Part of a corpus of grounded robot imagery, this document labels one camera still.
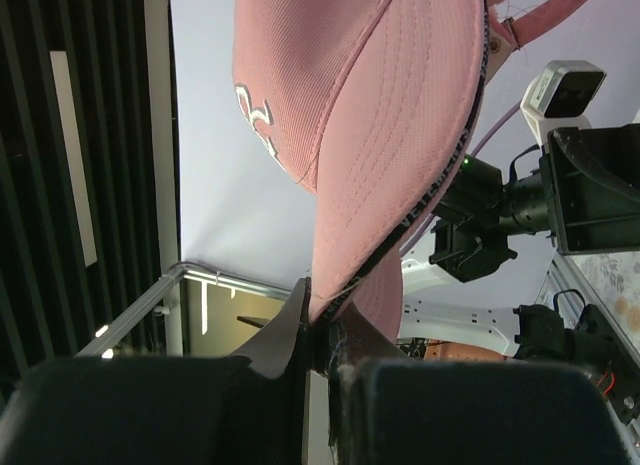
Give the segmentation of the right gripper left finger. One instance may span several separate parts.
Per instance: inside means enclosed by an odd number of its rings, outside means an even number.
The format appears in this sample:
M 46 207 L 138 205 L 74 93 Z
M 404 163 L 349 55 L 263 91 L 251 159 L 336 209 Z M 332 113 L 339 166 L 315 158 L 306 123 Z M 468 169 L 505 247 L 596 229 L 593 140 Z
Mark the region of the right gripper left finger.
M 1 417 L 5 464 L 299 464 L 310 282 L 222 358 L 57 359 Z

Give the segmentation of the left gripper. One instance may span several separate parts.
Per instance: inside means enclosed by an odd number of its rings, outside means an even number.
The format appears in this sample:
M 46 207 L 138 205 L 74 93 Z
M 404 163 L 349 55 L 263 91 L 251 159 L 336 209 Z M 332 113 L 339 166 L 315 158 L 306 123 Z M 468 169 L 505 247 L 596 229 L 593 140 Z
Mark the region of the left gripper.
M 512 174 L 499 203 L 506 235 L 554 235 L 562 255 L 639 249 L 639 126 L 561 127 L 539 169 Z

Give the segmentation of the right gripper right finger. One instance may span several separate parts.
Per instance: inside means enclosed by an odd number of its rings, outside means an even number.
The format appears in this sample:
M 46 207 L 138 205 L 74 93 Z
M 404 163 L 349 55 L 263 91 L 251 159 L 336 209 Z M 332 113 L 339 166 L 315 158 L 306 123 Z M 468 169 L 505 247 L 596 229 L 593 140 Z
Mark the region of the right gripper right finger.
M 330 443 L 340 464 L 621 464 L 605 398 L 556 361 L 427 361 L 354 307 L 327 326 Z

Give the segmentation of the pink baseball cap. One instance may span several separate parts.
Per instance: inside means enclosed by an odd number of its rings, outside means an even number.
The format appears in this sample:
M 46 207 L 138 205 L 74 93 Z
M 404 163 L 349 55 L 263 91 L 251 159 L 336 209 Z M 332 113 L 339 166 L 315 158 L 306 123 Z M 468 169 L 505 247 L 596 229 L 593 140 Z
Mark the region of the pink baseball cap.
M 587 0 L 502 21 L 504 1 L 235 0 L 239 106 L 317 200 L 312 321 L 354 305 L 397 338 L 401 245 L 458 171 L 486 83 Z

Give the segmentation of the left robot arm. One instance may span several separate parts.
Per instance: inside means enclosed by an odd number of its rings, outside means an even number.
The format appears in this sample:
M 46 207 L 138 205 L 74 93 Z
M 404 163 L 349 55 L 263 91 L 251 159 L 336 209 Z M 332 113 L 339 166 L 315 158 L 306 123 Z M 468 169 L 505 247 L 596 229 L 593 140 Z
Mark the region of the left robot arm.
M 512 236 L 546 232 L 564 256 L 639 247 L 639 128 L 559 128 L 540 148 L 527 177 L 502 174 L 467 158 L 436 207 L 429 262 L 467 283 L 515 258 Z M 556 307 L 445 307 L 407 299 L 399 332 L 482 347 L 521 360 L 550 359 L 604 367 L 621 350 L 594 306 L 567 328 Z

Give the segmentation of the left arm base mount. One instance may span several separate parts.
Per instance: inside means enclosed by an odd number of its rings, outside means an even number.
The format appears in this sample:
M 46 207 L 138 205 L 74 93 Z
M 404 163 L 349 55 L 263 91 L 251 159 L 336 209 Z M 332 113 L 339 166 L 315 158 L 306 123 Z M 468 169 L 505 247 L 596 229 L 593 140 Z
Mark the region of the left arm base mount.
M 558 301 L 567 294 L 584 298 L 578 290 L 568 289 L 553 295 L 551 307 L 521 305 L 514 310 L 519 319 L 515 357 L 582 368 L 591 374 L 619 421 L 628 426 L 639 418 L 639 362 L 594 304 L 584 301 L 577 325 L 565 327 Z

